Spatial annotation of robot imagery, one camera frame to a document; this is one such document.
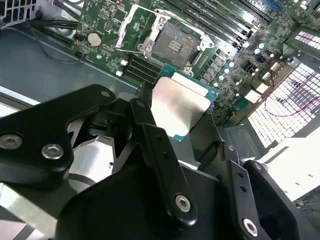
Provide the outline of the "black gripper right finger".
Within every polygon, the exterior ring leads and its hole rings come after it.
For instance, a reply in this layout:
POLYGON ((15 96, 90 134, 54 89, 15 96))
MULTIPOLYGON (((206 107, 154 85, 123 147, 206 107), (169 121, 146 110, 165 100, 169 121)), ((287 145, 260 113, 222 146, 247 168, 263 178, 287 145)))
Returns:
POLYGON ((267 171, 253 160, 242 163, 236 148, 222 139, 204 113, 190 130, 199 169, 217 177, 232 225, 245 240, 299 240, 299 218, 293 204, 267 171))

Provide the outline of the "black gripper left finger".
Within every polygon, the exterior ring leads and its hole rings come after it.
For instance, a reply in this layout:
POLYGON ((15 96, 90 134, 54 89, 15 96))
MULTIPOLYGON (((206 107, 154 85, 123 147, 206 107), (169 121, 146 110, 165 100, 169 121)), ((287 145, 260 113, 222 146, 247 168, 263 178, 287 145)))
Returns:
POLYGON ((151 207, 180 226, 198 208, 164 129, 141 98, 124 101, 93 84, 0 120, 0 180, 36 189, 60 186, 75 145, 90 136, 114 140, 124 162, 144 163, 151 207))

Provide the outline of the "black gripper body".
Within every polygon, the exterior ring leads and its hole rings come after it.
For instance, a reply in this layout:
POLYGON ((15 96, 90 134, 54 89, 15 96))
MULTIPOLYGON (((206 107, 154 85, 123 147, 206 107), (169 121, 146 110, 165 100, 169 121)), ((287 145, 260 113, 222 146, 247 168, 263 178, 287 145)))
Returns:
POLYGON ((159 190, 143 163, 87 188, 64 207, 58 240, 238 240, 219 180, 184 167, 198 206, 195 225, 169 218, 159 190))

